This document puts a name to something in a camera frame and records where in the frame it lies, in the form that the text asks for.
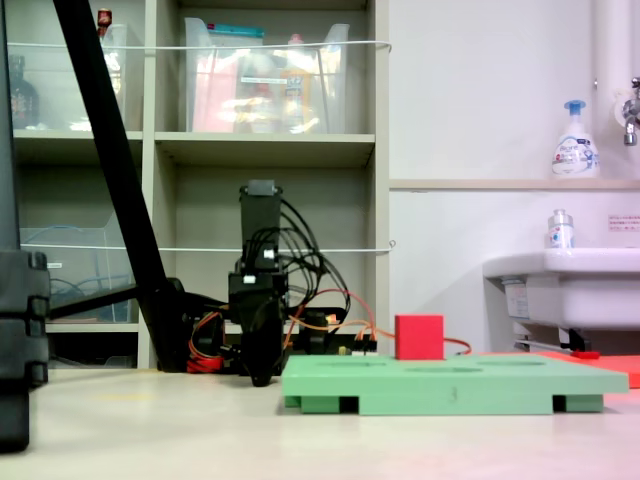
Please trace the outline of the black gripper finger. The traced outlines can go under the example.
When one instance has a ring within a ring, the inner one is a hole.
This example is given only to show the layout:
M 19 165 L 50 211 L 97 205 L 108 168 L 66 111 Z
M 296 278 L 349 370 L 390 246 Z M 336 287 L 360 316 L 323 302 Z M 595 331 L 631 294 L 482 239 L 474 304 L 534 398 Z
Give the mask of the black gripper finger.
M 268 341 L 264 327 L 254 327 L 241 335 L 240 360 L 254 387 L 268 385 Z
M 279 375 L 284 362 L 283 322 L 270 320 L 260 330 L 259 376 Z

